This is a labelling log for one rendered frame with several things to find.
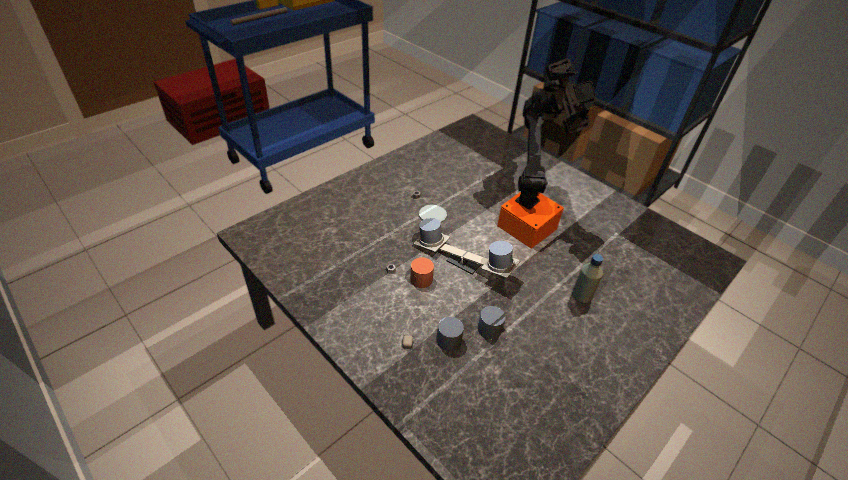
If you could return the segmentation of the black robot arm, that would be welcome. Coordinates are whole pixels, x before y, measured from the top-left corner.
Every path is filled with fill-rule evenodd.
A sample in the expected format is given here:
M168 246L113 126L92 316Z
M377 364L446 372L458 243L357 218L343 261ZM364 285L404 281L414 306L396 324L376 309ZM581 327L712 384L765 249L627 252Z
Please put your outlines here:
M579 106L584 110L594 106L596 93L592 81L570 86L573 86L578 101L573 107ZM521 191L521 194L515 202L529 210L540 202L537 198L538 192L544 193L548 184L545 178L545 167L541 165L541 133L545 121L553 121L554 117L562 112L551 113L546 104L546 96L558 89L560 89L559 81L549 81L545 70L543 89L534 92L533 96L525 102L523 109L524 123L529 129L528 158L527 166L518 180L518 191Z

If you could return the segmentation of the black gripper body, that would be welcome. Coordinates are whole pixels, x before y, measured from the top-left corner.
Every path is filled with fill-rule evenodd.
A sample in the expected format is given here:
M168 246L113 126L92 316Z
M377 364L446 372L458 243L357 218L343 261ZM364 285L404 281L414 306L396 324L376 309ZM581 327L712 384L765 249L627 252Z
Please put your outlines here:
M552 63L552 64L550 64L546 67L545 70L546 70L549 81L553 81L553 78L552 78L552 75L551 75L551 69L558 67L558 66L561 66L561 65L564 65L566 63L571 63L570 59L566 58L566 59L560 60L558 62ZM566 114L566 118L569 118L569 116L571 117L575 114L575 110L574 110L573 105L577 104L578 101L577 101L573 86L570 86L568 77L558 79L558 81L559 81L559 84L560 84L560 89L558 89L558 90L556 90L556 91L554 91L554 92L552 92L552 93L550 93L549 95L546 96L546 99L547 99L546 104L547 104L547 107L548 107L548 109L550 110L551 113L560 112L560 111L564 110L565 114ZM589 128L589 126L590 126L590 124L588 122L588 123L583 124L583 125L578 126L578 127L569 128L566 120L565 121L562 120L562 122L563 122L563 125L564 125L564 128L565 128L565 131L568 134L579 131L579 130L584 130L586 128Z

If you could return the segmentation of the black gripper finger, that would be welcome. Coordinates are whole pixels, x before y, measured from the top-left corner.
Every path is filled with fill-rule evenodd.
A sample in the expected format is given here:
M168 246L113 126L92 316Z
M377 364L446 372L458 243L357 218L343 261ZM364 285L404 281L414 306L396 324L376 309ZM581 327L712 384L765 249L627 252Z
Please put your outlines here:
M578 73L579 73L578 71L573 70L571 63L566 63L564 65L561 65L561 66L558 66L558 67L551 69L551 75L552 75L553 81L558 80L558 79L562 79L562 78L566 78L566 77L570 77L570 76L573 76L573 75L578 74Z
M569 128L578 127L589 122L587 113L590 108L582 110L566 119Z

